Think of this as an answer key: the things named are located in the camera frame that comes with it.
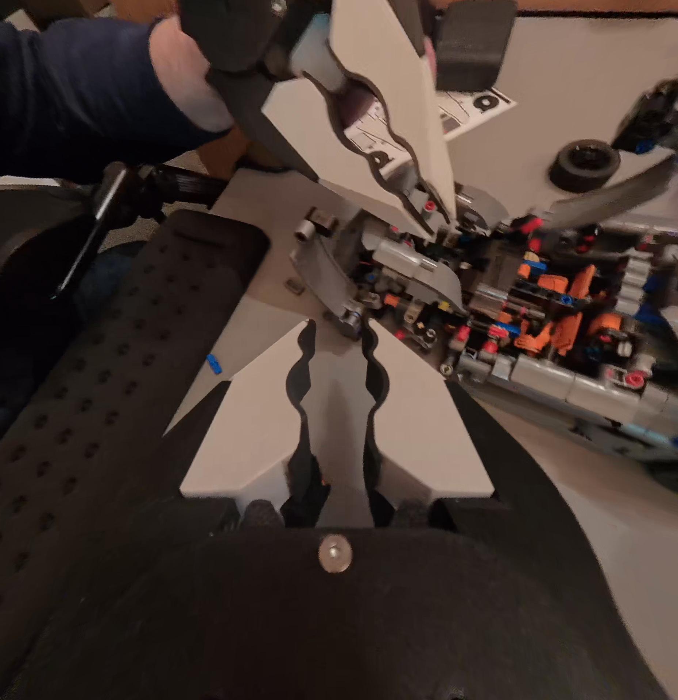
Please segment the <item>white sticker sheet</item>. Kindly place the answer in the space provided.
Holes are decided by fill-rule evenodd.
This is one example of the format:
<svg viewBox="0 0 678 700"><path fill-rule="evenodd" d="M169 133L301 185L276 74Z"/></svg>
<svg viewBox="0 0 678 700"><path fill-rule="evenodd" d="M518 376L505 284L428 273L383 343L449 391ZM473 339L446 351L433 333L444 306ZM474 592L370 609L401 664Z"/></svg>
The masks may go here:
<svg viewBox="0 0 678 700"><path fill-rule="evenodd" d="M436 97L446 143L516 106L516 101L494 89L471 93L437 92ZM347 128L344 134L362 153L376 162L384 178L412 160L407 150L389 135L387 119L378 100L374 100L363 117Z"/></svg>

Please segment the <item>grey lego car model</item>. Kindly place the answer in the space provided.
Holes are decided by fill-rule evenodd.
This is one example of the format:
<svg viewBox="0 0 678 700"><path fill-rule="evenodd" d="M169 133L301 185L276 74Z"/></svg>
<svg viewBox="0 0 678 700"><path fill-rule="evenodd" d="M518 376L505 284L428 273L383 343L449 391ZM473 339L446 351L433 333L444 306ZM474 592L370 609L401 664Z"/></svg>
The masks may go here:
<svg viewBox="0 0 678 700"><path fill-rule="evenodd" d="M406 164L398 183L433 240L312 206L291 260L342 334L382 320L444 379L678 493L678 224L632 212L678 175L678 75L641 94L609 145L621 163L603 187L518 218L457 185L446 224Z"/></svg>

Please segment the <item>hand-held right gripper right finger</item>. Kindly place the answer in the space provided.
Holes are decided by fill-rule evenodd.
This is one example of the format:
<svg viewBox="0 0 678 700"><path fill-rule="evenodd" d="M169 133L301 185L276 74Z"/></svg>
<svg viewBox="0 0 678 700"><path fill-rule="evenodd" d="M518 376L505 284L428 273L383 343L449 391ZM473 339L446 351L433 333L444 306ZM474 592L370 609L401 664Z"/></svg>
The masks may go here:
<svg viewBox="0 0 678 700"><path fill-rule="evenodd" d="M369 411L363 478L373 512L488 498L494 485L442 376L375 320L363 328Z"/></svg>

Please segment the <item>black metal rod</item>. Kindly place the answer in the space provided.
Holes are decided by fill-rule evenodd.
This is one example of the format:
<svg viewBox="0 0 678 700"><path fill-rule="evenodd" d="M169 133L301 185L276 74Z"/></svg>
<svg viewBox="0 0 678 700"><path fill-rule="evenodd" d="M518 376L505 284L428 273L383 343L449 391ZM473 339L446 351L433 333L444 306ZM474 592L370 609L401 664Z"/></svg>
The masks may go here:
<svg viewBox="0 0 678 700"><path fill-rule="evenodd" d="M129 208L133 170L114 162L104 170L104 177L92 198L93 223L75 258L54 287L51 302L62 301L75 293L108 233L117 228Z"/></svg>

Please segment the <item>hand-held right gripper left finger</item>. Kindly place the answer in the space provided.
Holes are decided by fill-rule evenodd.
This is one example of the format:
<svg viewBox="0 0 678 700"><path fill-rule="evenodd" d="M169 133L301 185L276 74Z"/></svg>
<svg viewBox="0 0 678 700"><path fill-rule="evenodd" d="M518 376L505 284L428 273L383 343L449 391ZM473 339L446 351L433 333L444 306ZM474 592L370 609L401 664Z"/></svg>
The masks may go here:
<svg viewBox="0 0 678 700"><path fill-rule="evenodd" d="M225 393L179 487L186 498L230 498L240 510L301 505L314 456L302 400L311 387L317 324L303 320L224 384Z"/></svg>

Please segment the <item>person's left forearm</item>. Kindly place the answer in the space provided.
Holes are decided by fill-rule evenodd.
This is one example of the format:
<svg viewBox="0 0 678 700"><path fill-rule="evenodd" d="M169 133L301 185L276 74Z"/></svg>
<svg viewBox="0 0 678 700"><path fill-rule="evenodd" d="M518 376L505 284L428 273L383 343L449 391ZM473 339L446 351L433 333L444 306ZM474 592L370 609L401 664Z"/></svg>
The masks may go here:
<svg viewBox="0 0 678 700"><path fill-rule="evenodd" d="M194 126L163 91L148 51L156 23L70 19L35 32L0 22L0 177L89 184L111 162L159 164L223 135Z"/></svg>

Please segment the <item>person's left hand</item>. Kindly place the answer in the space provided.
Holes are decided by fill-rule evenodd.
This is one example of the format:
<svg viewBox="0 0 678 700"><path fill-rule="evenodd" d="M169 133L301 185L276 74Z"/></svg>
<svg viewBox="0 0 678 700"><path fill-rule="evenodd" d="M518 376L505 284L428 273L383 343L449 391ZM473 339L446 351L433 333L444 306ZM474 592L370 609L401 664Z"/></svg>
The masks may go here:
<svg viewBox="0 0 678 700"><path fill-rule="evenodd" d="M224 101L206 79L209 61L196 41L182 30L178 15L168 16L153 26L148 51L163 91L194 126L221 134L234 125Z"/></svg>

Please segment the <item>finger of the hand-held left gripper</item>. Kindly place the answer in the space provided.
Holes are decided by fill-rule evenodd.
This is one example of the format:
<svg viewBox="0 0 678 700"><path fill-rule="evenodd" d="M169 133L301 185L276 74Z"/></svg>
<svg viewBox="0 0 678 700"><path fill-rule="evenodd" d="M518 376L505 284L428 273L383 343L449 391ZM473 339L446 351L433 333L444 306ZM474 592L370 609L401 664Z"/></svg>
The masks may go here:
<svg viewBox="0 0 678 700"><path fill-rule="evenodd" d="M329 46L343 71L374 92L392 139L449 223L454 176L439 117L418 1L333 1Z"/></svg>
<svg viewBox="0 0 678 700"><path fill-rule="evenodd" d="M370 102L378 98L343 71L330 50L329 33L330 13L309 21L289 54L292 79L274 85L263 116L322 186L398 230L433 240L435 233L422 207L414 205L388 176L384 178L376 162L345 136L340 102L349 96L350 88L365 88Z"/></svg>

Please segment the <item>black lego tire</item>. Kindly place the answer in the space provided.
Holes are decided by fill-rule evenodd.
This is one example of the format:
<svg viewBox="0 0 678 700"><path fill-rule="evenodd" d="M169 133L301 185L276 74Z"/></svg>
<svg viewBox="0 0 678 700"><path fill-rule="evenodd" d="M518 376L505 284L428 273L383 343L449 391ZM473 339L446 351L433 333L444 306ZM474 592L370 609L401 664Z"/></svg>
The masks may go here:
<svg viewBox="0 0 678 700"><path fill-rule="evenodd" d="M584 194L603 187L619 170L619 153L596 139L581 139L563 146L549 167L551 184L562 191Z"/></svg>

